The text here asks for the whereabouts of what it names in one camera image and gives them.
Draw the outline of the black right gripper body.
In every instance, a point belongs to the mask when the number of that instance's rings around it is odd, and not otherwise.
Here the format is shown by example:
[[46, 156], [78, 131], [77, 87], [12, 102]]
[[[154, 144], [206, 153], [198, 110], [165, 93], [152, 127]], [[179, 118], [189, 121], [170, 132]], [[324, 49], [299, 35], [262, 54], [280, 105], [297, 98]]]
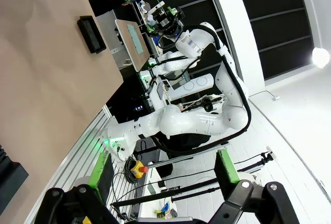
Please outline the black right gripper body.
[[156, 24], [154, 32], [159, 35], [164, 35], [168, 38], [177, 38], [183, 31], [182, 13], [173, 15], [171, 13], [163, 13], [156, 15]]

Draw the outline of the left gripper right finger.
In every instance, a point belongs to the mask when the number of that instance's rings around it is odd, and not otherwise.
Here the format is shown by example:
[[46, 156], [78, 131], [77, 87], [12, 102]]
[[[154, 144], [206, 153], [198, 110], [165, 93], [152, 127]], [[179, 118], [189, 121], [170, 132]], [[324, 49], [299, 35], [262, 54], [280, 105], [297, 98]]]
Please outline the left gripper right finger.
[[243, 213], [254, 213], [259, 223], [299, 223], [284, 186], [241, 180], [227, 150], [217, 151], [214, 172], [224, 202], [211, 223], [238, 223]]

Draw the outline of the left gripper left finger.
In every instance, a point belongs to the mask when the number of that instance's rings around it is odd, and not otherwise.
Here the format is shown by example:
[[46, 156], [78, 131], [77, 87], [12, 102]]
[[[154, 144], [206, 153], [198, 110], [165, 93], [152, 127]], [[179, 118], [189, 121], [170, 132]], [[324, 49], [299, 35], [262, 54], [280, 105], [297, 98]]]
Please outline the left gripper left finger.
[[113, 176], [111, 155], [100, 153], [87, 183], [47, 190], [34, 223], [114, 223], [107, 208]]

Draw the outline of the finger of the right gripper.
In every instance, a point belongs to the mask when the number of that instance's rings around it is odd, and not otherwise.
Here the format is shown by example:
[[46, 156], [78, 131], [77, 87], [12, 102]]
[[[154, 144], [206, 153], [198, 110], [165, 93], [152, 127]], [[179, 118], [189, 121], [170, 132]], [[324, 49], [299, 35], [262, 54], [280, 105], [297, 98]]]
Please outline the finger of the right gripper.
[[162, 35], [160, 26], [158, 23], [156, 23], [155, 25], [149, 25], [149, 24], [145, 24], [146, 27], [146, 33], [149, 37], [158, 37]]
[[166, 15], [168, 19], [171, 20], [181, 20], [185, 17], [184, 12], [179, 7], [170, 7], [166, 9]]

